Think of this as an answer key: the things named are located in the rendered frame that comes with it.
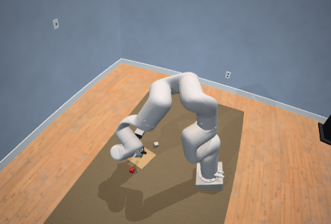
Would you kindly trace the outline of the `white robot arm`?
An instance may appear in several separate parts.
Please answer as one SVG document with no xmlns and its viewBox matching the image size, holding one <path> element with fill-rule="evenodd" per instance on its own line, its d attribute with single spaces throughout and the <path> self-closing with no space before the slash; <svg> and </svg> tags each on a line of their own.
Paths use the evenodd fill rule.
<svg viewBox="0 0 331 224">
<path fill-rule="evenodd" d="M 224 175 L 220 175 L 224 172 L 218 167 L 218 103 L 203 93 L 198 76 L 191 72 L 162 78 L 151 84 L 148 100 L 138 115 L 128 116 L 119 123 L 115 135 L 121 144 L 111 148 L 112 159 L 122 161 L 142 150 L 140 138 L 145 131 L 152 131 L 169 112 L 171 95 L 177 93 L 184 108 L 198 113 L 197 121 L 181 133 L 186 159 L 190 163 L 200 161 L 201 170 L 198 175 L 202 181 L 212 183 L 218 178 L 224 178 Z M 129 128 L 130 124 L 137 128 L 135 132 Z"/>
</svg>

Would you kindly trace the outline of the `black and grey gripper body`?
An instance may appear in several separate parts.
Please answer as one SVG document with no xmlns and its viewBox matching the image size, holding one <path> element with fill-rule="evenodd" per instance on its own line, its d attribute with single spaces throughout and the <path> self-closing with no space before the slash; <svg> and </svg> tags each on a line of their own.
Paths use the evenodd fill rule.
<svg viewBox="0 0 331 224">
<path fill-rule="evenodd" d="M 142 149 L 139 153 L 135 153 L 135 154 L 133 155 L 133 157 L 134 157 L 134 158 L 141 157 L 141 156 L 142 156 L 142 154 L 141 154 L 142 151 L 143 151 L 143 149 Z"/>
</svg>

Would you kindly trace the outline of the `tan square mat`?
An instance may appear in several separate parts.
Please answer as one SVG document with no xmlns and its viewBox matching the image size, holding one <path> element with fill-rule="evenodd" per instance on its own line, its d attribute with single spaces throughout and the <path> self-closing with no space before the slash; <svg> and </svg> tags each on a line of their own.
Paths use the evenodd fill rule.
<svg viewBox="0 0 331 224">
<path fill-rule="evenodd" d="M 149 151 L 144 147 L 144 151 L 147 152 L 146 155 L 143 154 L 142 158 L 127 158 L 134 165 L 138 166 L 141 170 L 156 156 L 154 153 Z"/>
</svg>

